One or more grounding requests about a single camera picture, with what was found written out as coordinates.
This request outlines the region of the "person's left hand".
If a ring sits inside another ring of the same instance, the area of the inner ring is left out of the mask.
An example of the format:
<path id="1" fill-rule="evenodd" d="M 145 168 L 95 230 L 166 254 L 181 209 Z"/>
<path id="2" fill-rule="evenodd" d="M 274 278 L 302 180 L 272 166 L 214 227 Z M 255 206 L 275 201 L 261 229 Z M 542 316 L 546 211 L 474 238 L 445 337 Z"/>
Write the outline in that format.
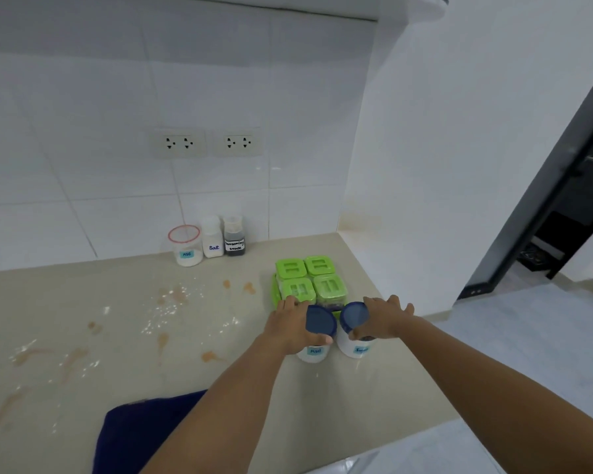
<path id="1" fill-rule="evenodd" d="M 298 302 L 288 296 L 272 311 L 264 327 L 262 337 L 283 355 L 296 355 L 308 346 L 306 329 L 309 302 Z"/>

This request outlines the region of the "person's right hand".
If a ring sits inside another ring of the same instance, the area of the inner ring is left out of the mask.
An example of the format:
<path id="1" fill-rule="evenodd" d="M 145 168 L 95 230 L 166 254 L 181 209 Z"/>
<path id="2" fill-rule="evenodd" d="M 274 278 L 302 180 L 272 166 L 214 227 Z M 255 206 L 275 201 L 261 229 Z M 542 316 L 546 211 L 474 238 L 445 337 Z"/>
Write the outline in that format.
<path id="1" fill-rule="evenodd" d="M 400 337 L 403 318 L 413 316 L 415 307 L 408 303 L 402 308 L 398 296 L 388 300 L 365 296 L 363 302 L 369 311 L 369 319 L 358 327 L 366 327 L 376 339 L 395 339 Z"/>

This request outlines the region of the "blue-lidded jar of white crystals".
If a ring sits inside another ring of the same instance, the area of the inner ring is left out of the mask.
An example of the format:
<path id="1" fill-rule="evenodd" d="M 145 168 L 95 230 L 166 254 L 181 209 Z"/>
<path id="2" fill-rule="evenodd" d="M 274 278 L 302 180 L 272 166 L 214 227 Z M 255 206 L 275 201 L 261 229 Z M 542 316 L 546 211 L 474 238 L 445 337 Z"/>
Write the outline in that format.
<path id="1" fill-rule="evenodd" d="M 305 326 L 308 332 L 316 335 L 325 335 L 331 339 L 330 343 L 310 343 L 297 353 L 297 357 L 304 363 L 320 363 L 327 358 L 331 350 L 331 345 L 337 332 L 336 318 L 328 309 L 311 304 L 307 309 Z"/>

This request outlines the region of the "blue-lidded jar of white powder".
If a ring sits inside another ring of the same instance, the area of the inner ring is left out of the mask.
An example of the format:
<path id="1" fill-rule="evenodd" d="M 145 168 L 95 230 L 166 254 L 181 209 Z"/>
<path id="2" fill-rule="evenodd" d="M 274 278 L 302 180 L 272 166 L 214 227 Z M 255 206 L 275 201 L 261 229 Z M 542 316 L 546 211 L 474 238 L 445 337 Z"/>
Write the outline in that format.
<path id="1" fill-rule="evenodd" d="M 370 336 L 359 337 L 356 340 L 349 337 L 354 328 L 361 326 L 368 319 L 369 311 L 364 302 L 350 302 L 340 311 L 336 343 L 340 351 L 349 358 L 364 358 L 376 340 L 376 338 Z"/>

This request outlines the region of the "person's right forearm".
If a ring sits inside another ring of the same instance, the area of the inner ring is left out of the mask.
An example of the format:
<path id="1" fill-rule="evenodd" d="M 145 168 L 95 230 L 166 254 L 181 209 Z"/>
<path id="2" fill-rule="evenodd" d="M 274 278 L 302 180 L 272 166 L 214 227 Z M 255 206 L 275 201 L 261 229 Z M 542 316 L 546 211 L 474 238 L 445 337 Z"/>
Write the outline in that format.
<path id="1" fill-rule="evenodd" d="M 593 418 L 423 318 L 399 338 L 507 474 L 593 474 Z"/>

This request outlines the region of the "person's left forearm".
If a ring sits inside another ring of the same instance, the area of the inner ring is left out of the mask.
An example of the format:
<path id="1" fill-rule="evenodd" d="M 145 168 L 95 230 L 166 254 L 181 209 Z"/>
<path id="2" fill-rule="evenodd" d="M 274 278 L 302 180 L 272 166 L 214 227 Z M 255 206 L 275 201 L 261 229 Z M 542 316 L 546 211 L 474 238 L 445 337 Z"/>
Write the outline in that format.
<path id="1" fill-rule="evenodd" d="M 299 334 L 264 332 L 207 390 L 140 474 L 247 474 L 276 377 Z"/>

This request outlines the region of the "green-lidded clear container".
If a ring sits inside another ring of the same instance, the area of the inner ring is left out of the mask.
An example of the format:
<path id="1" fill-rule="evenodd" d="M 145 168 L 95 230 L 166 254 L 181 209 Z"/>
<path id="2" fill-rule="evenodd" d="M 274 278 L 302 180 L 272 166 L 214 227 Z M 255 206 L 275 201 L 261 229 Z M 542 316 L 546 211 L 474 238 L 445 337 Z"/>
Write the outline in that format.
<path id="1" fill-rule="evenodd" d="M 285 258 L 275 263 L 276 277 L 279 281 L 305 278 L 308 275 L 305 262 L 299 258 Z"/>
<path id="2" fill-rule="evenodd" d="M 278 280 L 277 283 L 282 300 L 285 300 L 288 296 L 292 296 L 296 298 L 298 302 L 316 304 L 317 293 L 309 278 L 289 278 Z"/>
<path id="3" fill-rule="evenodd" d="M 307 256 L 303 259 L 307 275 L 310 277 L 326 276 L 336 273 L 331 258 L 325 255 Z"/>
<path id="4" fill-rule="evenodd" d="M 316 292 L 316 305 L 332 312 L 341 311 L 347 304 L 348 290 L 338 274 L 315 276 L 312 284 Z"/>

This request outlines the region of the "green plastic tray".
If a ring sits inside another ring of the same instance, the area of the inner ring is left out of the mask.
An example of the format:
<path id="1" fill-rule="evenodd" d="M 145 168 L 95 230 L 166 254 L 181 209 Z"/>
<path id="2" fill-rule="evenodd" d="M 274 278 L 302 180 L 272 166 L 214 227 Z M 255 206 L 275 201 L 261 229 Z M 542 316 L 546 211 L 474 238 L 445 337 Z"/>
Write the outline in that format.
<path id="1" fill-rule="evenodd" d="M 272 302 L 275 304 L 277 304 L 280 300 L 282 300 L 281 295 L 279 294 L 277 281 L 278 281 L 278 279 L 276 277 L 276 274 L 274 274 L 272 277 L 270 292 L 271 292 L 271 296 L 272 296 Z"/>

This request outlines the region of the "clear bottle of dark sauce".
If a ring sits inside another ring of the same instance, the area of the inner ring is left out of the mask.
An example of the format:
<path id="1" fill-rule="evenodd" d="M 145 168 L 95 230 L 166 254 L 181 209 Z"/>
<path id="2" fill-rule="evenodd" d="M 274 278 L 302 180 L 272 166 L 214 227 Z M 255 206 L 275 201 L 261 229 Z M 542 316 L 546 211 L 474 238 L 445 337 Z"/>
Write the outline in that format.
<path id="1" fill-rule="evenodd" d="M 229 215 L 223 218 L 224 253 L 227 256 L 245 254 L 246 242 L 241 215 Z"/>

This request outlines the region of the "white-capped bottle of white powder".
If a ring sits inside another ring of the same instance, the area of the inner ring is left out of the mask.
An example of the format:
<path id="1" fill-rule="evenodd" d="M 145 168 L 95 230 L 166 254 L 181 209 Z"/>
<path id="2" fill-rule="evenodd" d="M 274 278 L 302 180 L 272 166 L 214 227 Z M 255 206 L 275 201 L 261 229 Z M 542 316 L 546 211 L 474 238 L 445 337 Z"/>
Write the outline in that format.
<path id="1" fill-rule="evenodd" d="M 224 237 L 221 219 L 217 215 L 209 215 L 200 221 L 202 249 L 206 258 L 224 255 Z"/>

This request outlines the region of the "red-rimmed clear jar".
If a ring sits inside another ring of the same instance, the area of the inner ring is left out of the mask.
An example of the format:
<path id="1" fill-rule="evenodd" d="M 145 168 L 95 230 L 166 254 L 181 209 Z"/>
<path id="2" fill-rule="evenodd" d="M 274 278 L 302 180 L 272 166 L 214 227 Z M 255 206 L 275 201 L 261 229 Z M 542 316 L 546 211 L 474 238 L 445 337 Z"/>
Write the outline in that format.
<path id="1" fill-rule="evenodd" d="M 184 224 L 174 227 L 167 235 L 178 265 L 193 267 L 204 259 L 201 230 L 196 225 Z"/>

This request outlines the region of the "dark blue cloth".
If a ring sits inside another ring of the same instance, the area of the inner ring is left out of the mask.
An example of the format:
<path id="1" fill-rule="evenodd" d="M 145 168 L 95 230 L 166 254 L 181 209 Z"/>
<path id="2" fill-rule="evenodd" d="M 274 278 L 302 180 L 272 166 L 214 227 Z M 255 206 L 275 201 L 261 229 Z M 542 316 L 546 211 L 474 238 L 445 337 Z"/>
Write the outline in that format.
<path id="1" fill-rule="evenodd" d="M 139 474 L 205 393 L 144 399 L 108 411 L 97 439 L 92 474 Z"/>

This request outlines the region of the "black door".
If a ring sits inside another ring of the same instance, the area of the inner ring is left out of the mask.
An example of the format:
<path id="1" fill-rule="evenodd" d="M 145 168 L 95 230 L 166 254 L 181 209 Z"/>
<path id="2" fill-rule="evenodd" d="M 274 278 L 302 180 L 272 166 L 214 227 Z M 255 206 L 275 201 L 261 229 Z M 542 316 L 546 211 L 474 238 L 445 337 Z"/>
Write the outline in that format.
<path id="1" fill-rule="evenodd" d="M 593 235 L 593 87 L 458 300 L 492 293 L 515 264 L 554 279 Z"/>

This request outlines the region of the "white overhead shelf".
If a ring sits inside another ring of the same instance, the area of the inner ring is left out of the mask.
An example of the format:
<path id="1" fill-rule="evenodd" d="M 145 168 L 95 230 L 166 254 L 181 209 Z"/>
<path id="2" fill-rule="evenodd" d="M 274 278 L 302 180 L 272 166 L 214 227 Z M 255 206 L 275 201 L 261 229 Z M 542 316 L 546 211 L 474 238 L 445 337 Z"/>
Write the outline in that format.
<path id="1" fill-rule="evenodd" d="M 441 19 L 449 0 L 250 0 L 256 6 L 368 21 L 421 23 Z"/>

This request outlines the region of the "white double wall socket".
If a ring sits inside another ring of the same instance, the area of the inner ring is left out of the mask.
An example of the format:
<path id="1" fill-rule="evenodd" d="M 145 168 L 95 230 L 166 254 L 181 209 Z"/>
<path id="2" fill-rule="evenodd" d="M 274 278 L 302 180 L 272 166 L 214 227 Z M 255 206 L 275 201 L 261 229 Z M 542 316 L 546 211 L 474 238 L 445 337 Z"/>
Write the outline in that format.
<path id="1" fill-rule="evenodd" d="M 261 157 L 264 155 L 260 127 L 216 129 L 212 132 L 213 154 L 218 157 Z"/>
<path id="2" fill-rule="evenodd" d="M 196 159 L 207 156 L 206 133 L 199 128 L 160 128 L 148 132 L 150 151 L 156 159 Z"/>

